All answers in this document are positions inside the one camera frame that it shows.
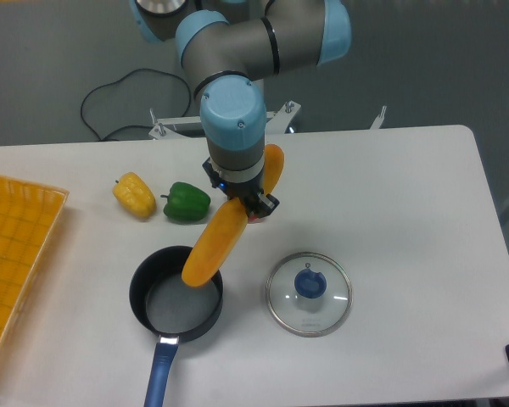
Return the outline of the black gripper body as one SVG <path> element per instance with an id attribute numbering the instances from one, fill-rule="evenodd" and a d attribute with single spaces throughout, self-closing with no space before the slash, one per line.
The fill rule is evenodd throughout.
<path id="1" fill-rule="evenodd" d="M 263 192 L 265 158 L 244 170 L 227 170 L 207 158 L 203 169 L 210 178 L 213 188 L 221 190 L 228 198 L 238 198 L 246 208 L 249 198 Z"/>

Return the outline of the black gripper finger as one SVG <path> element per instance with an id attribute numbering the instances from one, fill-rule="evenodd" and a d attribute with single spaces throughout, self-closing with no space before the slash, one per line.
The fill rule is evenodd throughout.
<path id="1" fill-rule="evenodd" d="M 259 192 L 255 197 L 248 199 L 246 213 L 250 219 L 262 219 L 271 215 L 277 206 L 277 198 L 270 193 Z"/>

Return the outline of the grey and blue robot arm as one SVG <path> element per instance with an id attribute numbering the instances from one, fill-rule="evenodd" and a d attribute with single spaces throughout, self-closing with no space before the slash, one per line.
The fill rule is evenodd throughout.
<path id="1" fill-rule="evenodd" d="M 247 216 L 270 215 L 278 201 L 263 183 L 266 106 L 255 85 L 271 75 L 342 58 L 350 49 L 349 13 L 340 1 L 131 1 L 148 41 L 174 39 L 199 105 L 209 149 L 203 167 L 214 188 L 238 199 Z"/>

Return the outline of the white metal robot base frame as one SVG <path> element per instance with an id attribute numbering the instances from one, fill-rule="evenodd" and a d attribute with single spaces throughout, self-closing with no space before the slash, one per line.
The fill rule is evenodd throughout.
<path id="1" fill-rule="evenodd" d="M 301 111 L 301 105 L 287 101 L 278 111 L 266 113 L 266 131 L 270 135 L 295 133 L 294 123 Z M 154 111 L 149 110 L 154 123 L 148 135 L 154 140 L 180 139 L 183 137 L 203 137 L 204 129 L 199 116 L 172 119 L 156 119 Z"/>

